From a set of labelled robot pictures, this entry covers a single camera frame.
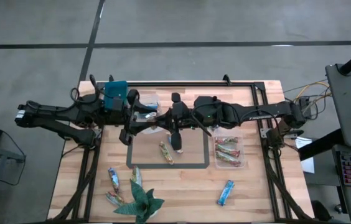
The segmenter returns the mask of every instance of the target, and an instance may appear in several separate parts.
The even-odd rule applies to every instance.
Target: colorful wrapper
[[[173,165],[174,164],[173,158],[171,157],[170,152],[167,149],[166,145],[161,141],[161,143],[159,144],[159,147],[161,148],[162,154],[163,154],[164,158],[166,158],[166,161],[170,165]]]
[[[238,137],[216,137],[216,144],[230,144],[230,143],[238,143]]]
[[[112,181],[113,189],[115,190],[116,193],[119,193],[119,178],[118,178],[118,175],[116,174],[114,168],[109,168],[108,173],[109,173],[109,177],[111,178],[111,181]]]
[[[233,156],[235,158],[238,158],[240,155],[240,151],[232,148],[230,145],[216,144],[215,150],[220,151],[220,152],[224,152],[225,154],[228,154],[228,155]]]
[[[106,199],[108,199],[108,201],[110,201],[114,205],[122,206],[125,204],[124,200],[116,193],[107,192],[105,195],[106,195]]]
[[[231,193],[231,190],[235,184],[233,183],[232,180],[229,180],[227,184],[225,185],[223,192],[221,193],[220,199],[217,201],[217,203],[221,206],[225,205],[225,202],[227,201],[227,198],[229,194]]]
[[[238,159],[220,151],[215,151],[215,157],[235,167],[239,167],[241,165],[241,162]]]
[[[131,176],[131,180],[143,187],[143,178],[141,176],[141,171],[139,171],[138,166],[133,167],[133,175]]]
[[[166,133],[166,134],[167,134],[167,138],[169,140],[169,144],[171,145],[171,134],[170,133]],[[174,152],[181,154],[181,153],[183,153],[183,150],[182,149],[174,150]]]

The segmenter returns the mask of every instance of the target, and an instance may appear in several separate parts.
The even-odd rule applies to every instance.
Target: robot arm
[[[258,119],[282,118],[278,126],[269,130],[266,134],[270,145],[281,147],[283,136],[291,128],[300,128],[306,120],[301,110],[294,103],[280,102],[272,105],[242,106],[235,103],[222,102],[216,96],[199,96],[194,102],[194,108],[188,108],[181,101],[178,93],[172,94],[172,107],[152,121],[138,122],[135,112],[150,113],[156,110],[142,105],[139,102],[137,90],[130,90],[125,100],[112,98],[105,95],[104,100],[99,99],[100,90],[95,79],[90,75],[90,80],[95,87],[95,93],[77,97],[74,104],[68,108],[58,106],[40,105],[28,101],[26,105],[19,105],[18,115],[15,122],[24,128],[41,127],[58,133],[62,138],[72,138],[76,143],[93,146],[96,134],[91,129],[97,125],[124,125],[119,140],[130,145],[133,136],[146,128],[159,126],[171,133],[172,147],[181,149],[182,141],[179,130],[184,128],[201,128],[209,136],[211,134],[207,127],[219,126],[226,129],[241,125],[244,121]],[[105,100],[110,99],[112,107],[110,110],[104,107]],[[70,121],[78,127],[76,129],[58,121]]]

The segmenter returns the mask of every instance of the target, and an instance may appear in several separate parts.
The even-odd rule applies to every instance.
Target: clear plastic container
[[[218,169],[242,169],[246,162],[242,136],[235,132],[229,133],[222,128],[216,129],[213,133],[216,167]]]

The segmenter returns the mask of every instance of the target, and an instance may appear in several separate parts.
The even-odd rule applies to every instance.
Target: wooden tabletop
[[[278,103],[284,100],[280,81],[262,82],[265,82],[269,103]],[[193,107],[196,97],[200,95],[216,95],[218,99],[229,103],[239,103],[243,106],[253,105],[251,90],[248,87],[137,87],[135,89],[140,92],[141,96],[157,94],[163,111],[167,111],[172,104],[172,92],[180,93],[181,99],[190,108]],[[91,83],[81,82],[80,93],[82,95],[93,93]],[[120,129],[121,127],[105,126],[103,132],[91,205],[91,222],[135,221],[133,216],[113,213],[112,211],[116,207],[105,198],[105,192],[113,191],[108,175],[108,168],[113,167],[120,179],[120,196],[126,202],[133,201],[129,183],[131,169],[126,165],[128,148],[118,139]],[[202,134],[201,130],[195,130],[194,132],[196,136]],[[150,218],[149,222],[269,222],[274,220],[257,123],[256,121],[244,122],[241,127],[232,129],[232,133],[243,138],[246,164],[242,169],[216,168],[211,138],[208,139],[210,164],[206,169],[141,169],[145,191],[154,188],[154,196],[165,200],[157,215]],[[185,157],[185,161],[190,163],[195,160],[196,163],[202,162],[200,155],[200,153],[203,153],[200,150],[202,148],[201,138],[196,141],[194,141],[194,138],[183,139],[185,149],[181,156]],[[143,141],[140,141],[138,146],[135,145],[135,148],[143,148],[141,144],[143,144]],[[186,145],[190,144],[195,144],[197,149],[188,151]],[[75,146],[74,142],[67,142],[64,152]],[[153,148],[153,154],[159,152],[158,147]],[[82,156],[82,149],[76,149],[62,159],[48,218],[56,216],[73,195],[77,186]],[[160,156],[160,154],[157,154],[157,157],[147,159],[145,153],[139,153],[133,154],[133,160],[160,163],[163,162],[163,160],[158,160]],[[313,217],[307,185],[297,152],[288,147],[282,148],[281,163],[286,188],[299,206]],[[216,201],[227,180],[233,180],[235,186],[228,197],[227,204],[221,207],[216,204]],[[85,194],[80,205],[80,216],[83,215],[84,211]],[[281,216],[284,217],[281,195],[278,191],[277,199]]]

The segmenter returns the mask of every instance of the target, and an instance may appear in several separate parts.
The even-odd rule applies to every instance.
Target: green artificial plant
[[[164,200],[154,198],[153,189],[145,193],[140,185],[132,180],[130,182],[131,193],[135,202],[122,205],[113,212],[123,215],[136,215],[136,223],[143,224],[153,213],[162,207]]]

